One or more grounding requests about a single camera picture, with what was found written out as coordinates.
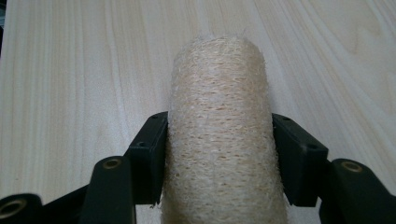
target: light wood surface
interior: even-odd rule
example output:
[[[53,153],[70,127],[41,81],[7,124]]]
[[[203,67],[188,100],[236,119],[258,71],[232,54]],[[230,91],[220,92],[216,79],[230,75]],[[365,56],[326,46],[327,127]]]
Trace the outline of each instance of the light wood surface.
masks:
[[[8,1],[0,61],[0,198],[48,203],[121,155],[168,109],[172,63],[198,35],[264,54],[273,112],[373,169],[396,194],[396,2]],[[290,223],[318,223],[291,208]],[[138,208],[140,223],[159,209]]]

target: beige fiber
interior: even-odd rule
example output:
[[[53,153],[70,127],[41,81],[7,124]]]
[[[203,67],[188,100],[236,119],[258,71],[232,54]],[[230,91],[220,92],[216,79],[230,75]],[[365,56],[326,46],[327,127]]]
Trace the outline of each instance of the beige fiber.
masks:
[[[287,223],[264,58],[245,38],[176,57],[163,223]]]

